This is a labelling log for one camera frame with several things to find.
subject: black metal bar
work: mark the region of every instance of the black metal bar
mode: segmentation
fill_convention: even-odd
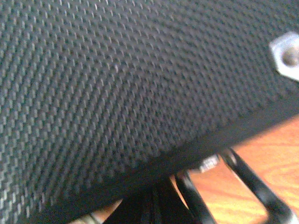
[[[266,224],[299,224],[296,214],[289,206],[272,192],[233,149],[225,150],[221,156],[266,208]]]
[[[194,218],[203,224],[215,224],[212,214],[209,208],[206,206],[204,200],[196,190],[193,182],[190,179],[190,175],[187,171],[175,176],[176,183],[179,191],[181,192],[189,210],[193,214]]]

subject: black mesh fabric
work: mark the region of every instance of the black mesh fabric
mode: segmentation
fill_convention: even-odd
[[[298,9],[283,0],[1,1],[0,223],[130,175],[298,91],[269,50],[299,31]]]

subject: woven texture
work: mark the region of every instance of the woven texture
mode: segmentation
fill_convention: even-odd
[[[298,91],[268,44],[299,2],[0,2],[0,223]]]

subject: wooden floor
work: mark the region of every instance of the wooden floor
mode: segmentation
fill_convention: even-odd
[[[299,117],[235,147],[256,173],[299,214]],[[260,223],[266,214],[251,192],[221,162],[192,174],[192,180],[220,224]],[[97,214],[104,218],[111,208]]]

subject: wood grain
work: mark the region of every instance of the wood grain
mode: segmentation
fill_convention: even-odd
[[[234,149],[299,214],[299,116]],[[223,162],[191,178],[218,223],[256,224],[266,219],[259,201]],[[106,218],[114,209],[97,214]]]

